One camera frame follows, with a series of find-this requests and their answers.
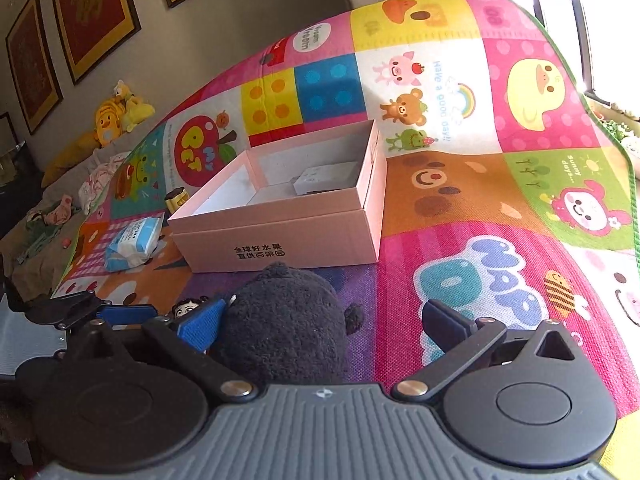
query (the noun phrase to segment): metal screw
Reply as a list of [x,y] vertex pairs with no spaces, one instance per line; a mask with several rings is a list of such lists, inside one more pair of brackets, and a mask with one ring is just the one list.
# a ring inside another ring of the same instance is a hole
[[227,381],[222,383],[220,390],[229,397],[244,397],[249,395],[254,387],[246,381]]
[[422,381],[402,381],[396,385],[396,390],[407,397],[420,397],[429,391],[429,387]]

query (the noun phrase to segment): brown bear face print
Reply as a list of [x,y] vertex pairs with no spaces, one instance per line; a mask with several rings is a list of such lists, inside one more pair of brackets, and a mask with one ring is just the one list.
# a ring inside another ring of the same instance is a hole
[[400,94],[395,101],[389,100],[390,104],[380,105],[380,109],[385,111],[382,119],[393,119],[393,122],[400,121],[407,126],[424,126],[427,122],[424,116],[427,105],[420,101],[421,98],[422,90],[419,88],[413,88],[409,94]]
[[388,158],[383,236],[480,221],[550,231],[530,208],[501,153],[436,151]]

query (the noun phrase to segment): blue square pattern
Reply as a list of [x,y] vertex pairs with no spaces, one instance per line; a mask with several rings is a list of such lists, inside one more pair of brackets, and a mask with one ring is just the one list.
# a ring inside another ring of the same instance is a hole
[[366,111],[355,54],[295,67],[305,123]]

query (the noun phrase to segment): yellow toy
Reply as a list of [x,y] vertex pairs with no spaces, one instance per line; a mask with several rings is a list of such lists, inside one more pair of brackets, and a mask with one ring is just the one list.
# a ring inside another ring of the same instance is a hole
[[520,126],[544,131],[542,114],[564,102],[564,80],[558,67],[544,59],[520,60],[509,73],[507,101]]
[[126,106],[126,113],[122,117],[123,131],[131,132],[138,124],[156,113],[156,109],[152,105],[133,95],[131,89],[125,85],[122,79],[118,80],[113,89],[113,94],[115,95],[114,100],[116,103],[122,104],[124,102]]
[[126,110],[113,99],[103,102],[95,113],[95,134],[104,148],[122,135],[122,117]]

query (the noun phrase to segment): yellow square with dots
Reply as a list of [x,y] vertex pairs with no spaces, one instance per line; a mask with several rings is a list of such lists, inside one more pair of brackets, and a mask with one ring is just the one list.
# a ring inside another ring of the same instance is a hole
[[356,52],[422,41],[480,38],[466,0],[387,0],[351,11]]
[[302,124],[292,68],[242,85],[242,117],[249,135]]

